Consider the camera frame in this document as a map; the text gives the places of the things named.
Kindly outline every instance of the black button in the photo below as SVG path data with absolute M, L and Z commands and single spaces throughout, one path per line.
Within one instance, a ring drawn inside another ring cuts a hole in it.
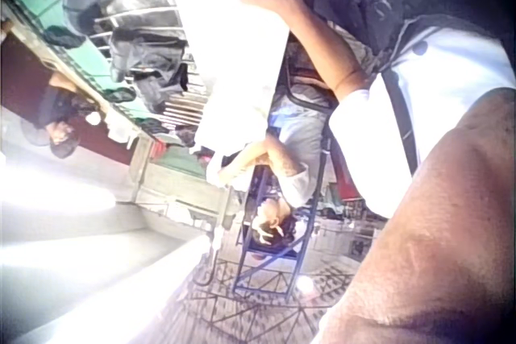
M 422 40 L 421 42 L 417 42 L 414 45 L 414 48 L 412 49 L 412 51 L 414 52 L 414 54 L 416 56 L 422 56 L 425 52 L 427 52 L 427 49 L 428 49 L 428 43 L 426 42 L 426 40 Z

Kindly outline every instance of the tiled floor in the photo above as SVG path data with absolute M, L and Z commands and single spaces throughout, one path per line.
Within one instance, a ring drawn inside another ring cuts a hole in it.
M 308 343 L 328 308 L 344 294 L 359 264 L 339 251 L 318 251 L 321 244 L 340 246 L 334 234 L 310 240 L 302 273 L 314 281 L 314 291 L 303 296 L 297 289 L 289 300 L 261 293 L 234 294 L 241 246 L 236 246 L 239 223 L 226 232 L 214 281 L 200 288 L 191 280 L 172 297 L 160 316 L 132 344 Z M 249 267 L 259 261 L 246 259 Z M 278 260 L 253 275 L 251 285 L 273 290 L 285 287 L 293 262 Z

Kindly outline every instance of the suspender strap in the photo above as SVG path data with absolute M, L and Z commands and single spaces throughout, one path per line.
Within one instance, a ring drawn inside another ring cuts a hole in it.
M 406 160 L 409 164 L 410 174 L 413 176 L 418 168 L 418 154 L 416 152 L 416 142 L 412 131 L 409 110 L 406 106 L 403 93 L 398 86 L 397 74 L 387 68 L 382 74 L 387 93 L 393 104 L 394 115 L 396 116 L 397 128 L 402 137 L 403 149 L 405 150 Z

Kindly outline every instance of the chair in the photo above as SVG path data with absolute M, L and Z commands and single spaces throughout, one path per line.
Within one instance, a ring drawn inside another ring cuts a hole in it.
M 299 106 L 303 106 L 307 109 L 317 110 L 318 112 L 324 113 L 329 117 L 329 115 L 332 112 L 331 107 L 319 106 L 311 102 L 303 101 L 292 94 L 290 76 L 288 71 L 288 58 L 285 58 L 282 66 L 280 82 L 281 81 L 285 81 L 287 86 L 286 95 L 292 103 L 297 104 Z M 326 166 L 327 156 L 330 154 L 331 135 L 327 123 L 325 124 L 322 133 L 321 149 L 322 150 L 320 155 L 320 166 L 318 170 L 317 184 L 315 187 L 314 195 L 312 196 L 311 200 L 310 215 L 306 226 L 306 232 L 302 237 L 298 238 L 294 242 L 290 243 L 287 247 L 284 247 L 282 249 L 274 249 L 269 246 L 261 245 L 259 243 L 254 242 L 252 240 L 252 232 L 249 232 L 249 226 L 252 224 L 252 219 L 256 216 L 257 204 L 261 203 L 264 199 L 265 186 L 271 173 L 269 168 L 255 168 L 255 172 L 253 174 L 252 179 L 252 182 L 254 184 L 252 184 L 252 187 L 248 194 L 248 199 L 246 200 L 244 220 L 242 223 L 242 227 L 240 228 L 239 235 L 237 237 L 237 244 L 242 244 L 242 253 L 240 255 L 239 266 L 236 272 L 235 282 L 233 283 L 233 292 L 239 290 L 247 292 L 261 292 L 278 296 L 284 296 L 286 299 L 289 299 L 289 297 L 292 295 L 293 287 L 296 284 L 296 279 L 299 275 L 299 272 L 301 271 L 301 267 L 306 255 L 306 249 L 308 247 L 308 242 L 310 241 L 310 236 L 312 235 L 312 231 L 314 229 L 315 214 L 317 212 L 317 204 L 321 193 L 321 186 L 323 184 L 324 169 Z M 299 252 L 296 252 L 294 248 L 298 245 L 301 245 L 301 249 Z M 248 253 L 258 253 L 262 255 L 267 255 L 268 258 L 265 259 L 264 262 L 260 265 L 252 267 L 243 272 L 243 264 Z M 278 259 L 291 259 L 295 261 L 294 269 L 288 281 L 286 291 L 278 292 L 277 290 L 271 291 L 262 288 L 251 287 L 251 277 L 258 271 L 264 269 L 265 267 L 277 261 Z M 249 279 L 247 284 L 244 283 L 245 279 Z

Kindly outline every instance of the table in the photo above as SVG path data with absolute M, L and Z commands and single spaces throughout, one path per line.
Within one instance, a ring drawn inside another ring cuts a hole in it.
M 193 58 L 210 91 L 196 144 L 223 155 L 265 136 L 289 28 L 240 0 L 176 0 Z

